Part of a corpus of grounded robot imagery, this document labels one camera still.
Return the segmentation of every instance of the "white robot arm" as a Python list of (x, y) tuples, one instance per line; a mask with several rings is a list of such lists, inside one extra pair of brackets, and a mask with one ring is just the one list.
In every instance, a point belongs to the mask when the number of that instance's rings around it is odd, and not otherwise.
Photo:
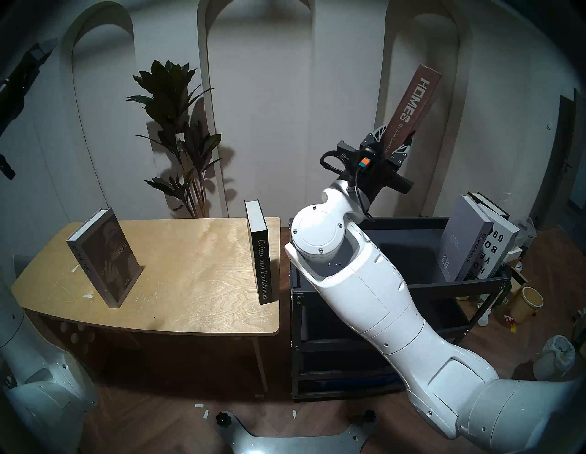
[(48, 452), (77, 452), (96, 389), (69, 352), (39, 334), (1, 277), (0, 356), (16, 382), (4, 392), (21, 421)]
[[(293, 264), (395, 368), (409, 401), (437, 432), (448, 439), (463, 435), (491, 452), (537, 442), (578, 383), (499, 380), (486, 360), (442, 339), (419, 314), (397, 268), (357, 226), (378, 191), (355, 181), (338, 179), (323, 191), (322, 204), (295, 216), (285, 246)], [(344, 238), (353, 248), (349, 263), (334, 275), (318, 275), (309, 263), (333, 259)]]

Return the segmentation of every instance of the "black metal shelf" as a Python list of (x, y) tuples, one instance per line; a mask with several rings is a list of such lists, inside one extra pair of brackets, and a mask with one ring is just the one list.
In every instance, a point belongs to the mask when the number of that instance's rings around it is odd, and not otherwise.
[[(397, 267), (430, 326), (457, 344), (493, 302), (500, 303), (510, 289), (510, 278), (446, 282), (434, 250), (447, 221), (445, 217), (379, 218), (360, 227)], [(314, 269), (322, 276), (335, 274), (351, 254), (350, 244), (343, 244), (333, 261)], [(335, 315), (293, 265), (289, 288), (294, 399), (346, 398), (403, 389), (384, 357)], [(489, 297), (468, 319), (454, 298), (483, 293)]]

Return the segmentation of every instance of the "wooden table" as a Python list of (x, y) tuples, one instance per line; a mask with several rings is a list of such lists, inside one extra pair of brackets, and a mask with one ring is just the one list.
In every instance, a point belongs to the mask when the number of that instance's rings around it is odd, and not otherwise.
[(119, 309), (94, 289), (65, 240), (70, 223), (12, 286), (26, 309), (130, 332), (250, 336), (267, 391), (257, 336), (279, 331), (280, 224), (266, 218), (275, 301), (260, 305), (244, 218), (120, 221), (144, 270)]

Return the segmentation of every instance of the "plastic bag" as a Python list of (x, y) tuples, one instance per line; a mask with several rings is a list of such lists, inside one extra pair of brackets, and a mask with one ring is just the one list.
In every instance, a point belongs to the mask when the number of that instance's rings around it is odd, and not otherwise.
[(528, 248), (533, 239), (537, 236), (537, 231), (535, 230), (533, 221), (528, 217), (527, 222), (517, 222), (517, 227), (520, 228), (520, 231), (517, 233), (514, 245), (516, 247), (525, 246)]
[[(551, 373), (561, 373), (561, 376), (563, 377), (574, 365), (575, 357), (576, 351), (570, 341), (564, 336), (554, 336), (543, 346), (541, 353), (539, 353), (539, 359), (535, 362), (535, 366), (537, 366), (538, 370), (549, 370)], [(551, 370), (551, 366), (544, 368), (543, 366), (547, 363), (551, 364), (554, 370)]]

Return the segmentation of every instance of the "hardcover book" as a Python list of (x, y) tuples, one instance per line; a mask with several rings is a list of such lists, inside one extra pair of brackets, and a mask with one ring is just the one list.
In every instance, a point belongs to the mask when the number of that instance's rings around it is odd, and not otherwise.
[(142, 268), (112, 208), (98, 210), (71, 234), (67, 245), (106, 304), (119, 308)]
[(506, 211), (504, 211), (501, 207), (499, 207), (496, 203), (494, 203), (488, 197), (483, 196), (479, 192), (475, 192), (475, 193), (468, 192), (468, 196), (472, 200), (474, 200), (477, 204), (484, 205), (485, 207), (487, 207), (487, 208), (491, 209), (492, 211), (494, 211), (499, 216), (504, 217), (507, 221), (509, 220), (509, 213), (507, 213)]
[(267, 223), (264, 221), (263, 211), (258, 200), (245, 202), (245, 207), (258, 300), (261, 304), (266, 304), (273, 301)]
[(435, 253), (446, 282), (464, 280), (480, 254), (492, 224), (470, 197), (458, 196)]
[(468, 272), (466, 279), (486, 279), (496, 274), (505, 256), (513, 247), (519, 228), (507, 221), (499, 213), (489, 210), (484, 205), (478, 205), (482, 211), (494, 222), (492, 231), (482, 245), (482, 250)]
[(440, 79), (439, 72), (419, 65), (381, 139), (386, 158), (403, 144), (425, 117), (433, 104), (430, 100)]

